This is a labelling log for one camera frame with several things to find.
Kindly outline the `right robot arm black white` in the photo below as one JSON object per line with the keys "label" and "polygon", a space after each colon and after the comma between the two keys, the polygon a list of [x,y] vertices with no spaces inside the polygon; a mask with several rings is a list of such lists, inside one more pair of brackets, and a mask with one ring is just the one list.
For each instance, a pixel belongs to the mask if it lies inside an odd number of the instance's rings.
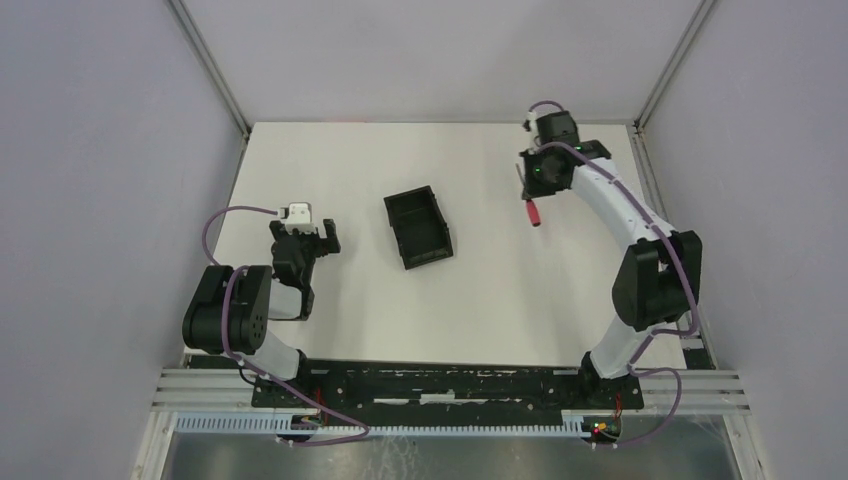
{"label": "right robot arm black white", "polygon": [[579,398],[618,390],[654,338],[682,334],[673,325],[697,306],[702,241],[639,199],[609,150],[597,140],[581,140],[568,111],[539,114],[532,106],[522,126],[530,145],[517,170],[531,224],[541,223],[536,199],[570,191],[600,218],[623,252],[611,290],[615,316],[577,374]]}

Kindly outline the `red handled screwdriver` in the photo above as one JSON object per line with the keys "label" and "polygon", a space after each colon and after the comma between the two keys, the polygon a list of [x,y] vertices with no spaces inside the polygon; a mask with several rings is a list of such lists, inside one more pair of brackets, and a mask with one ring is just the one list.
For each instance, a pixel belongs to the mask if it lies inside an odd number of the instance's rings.
{"label": "red handled screwdriver", "polygon": [[534,203],[534,200],[527,193],[526,178],[524,171],[518,163],[515,164],[515,168],[519,181],[521,183],[521,199],[524,201],[528,219],[531,225],[534,228],[537,228],[541,225],[540,213],[538,211],[538,208],[536,207],[536,204]]}

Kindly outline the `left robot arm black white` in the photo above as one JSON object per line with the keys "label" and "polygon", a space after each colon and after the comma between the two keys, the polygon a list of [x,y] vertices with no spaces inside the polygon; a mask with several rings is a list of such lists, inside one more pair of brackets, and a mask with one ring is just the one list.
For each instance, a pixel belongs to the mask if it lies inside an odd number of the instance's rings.
{"label": "left robot arm black white", "polygon": [[239,274],[229,265],[207,267],[184,315],[185,345],[227,356],[260,375],[283,381],[297,378],[306,356],[269,331],[268,323],[281,319],[272,311],[272,289],[279,286],[297,292],[296,314],[289,320],[309,318],[315,298],[315,263],[341,252],[335,222],[325,219],[323,227],[322,232],[309,232],[305,226],[273,220],[269,265],[249,265]]}

